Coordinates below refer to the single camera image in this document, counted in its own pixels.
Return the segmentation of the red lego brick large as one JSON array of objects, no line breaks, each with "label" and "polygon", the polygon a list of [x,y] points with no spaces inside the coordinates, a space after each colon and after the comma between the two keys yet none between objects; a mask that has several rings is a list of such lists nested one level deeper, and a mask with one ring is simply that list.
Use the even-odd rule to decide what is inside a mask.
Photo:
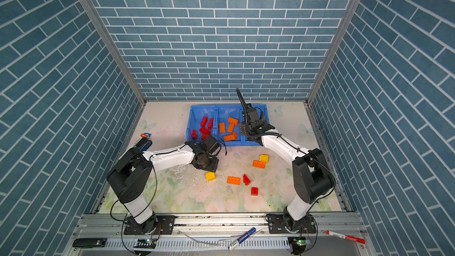
[{"label": "red lego brick large", "polygon": [[214,123],[214,120],[213,119],[210,119],[208,124],[207,124],[207,129],[208,130],[212,130],[213,129],[213,123]]}]

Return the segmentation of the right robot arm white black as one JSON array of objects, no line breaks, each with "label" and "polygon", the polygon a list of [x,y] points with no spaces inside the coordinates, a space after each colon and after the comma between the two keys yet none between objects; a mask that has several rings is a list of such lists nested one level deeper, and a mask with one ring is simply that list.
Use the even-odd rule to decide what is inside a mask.
[{"label": "right robot arm white black", "polygon": [[240,89],[236,89],[243,107],[244,121],[239,125],[242,136],[274,151],[291,165],[296,195],[283,211],[283,223],[289,232],[302,229],[310,222],[309,212],[313,206],[330,195],[336,179],[328,169],[327,160],[320,149],[307,149],[280,134],[257,109],[246,103]]}]

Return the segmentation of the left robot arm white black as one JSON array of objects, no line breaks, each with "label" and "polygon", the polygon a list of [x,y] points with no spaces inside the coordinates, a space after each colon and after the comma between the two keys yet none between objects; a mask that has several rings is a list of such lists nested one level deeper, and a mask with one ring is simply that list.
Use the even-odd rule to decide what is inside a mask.
[{"label": "left robot arm white black", "polygon": [[107,173],[106,179],[118,201],[128,210],[122,221],[126,235],[171,234],[174,219],[159,219],[147,200],[145,188],[151,175],[171,167],[191,164],[194,168],[215,173],[218,155],[226,148],[223,139],[209,135],[201,142],[184,144],[161,151],[144,151],[139,146],[128,149]]}]

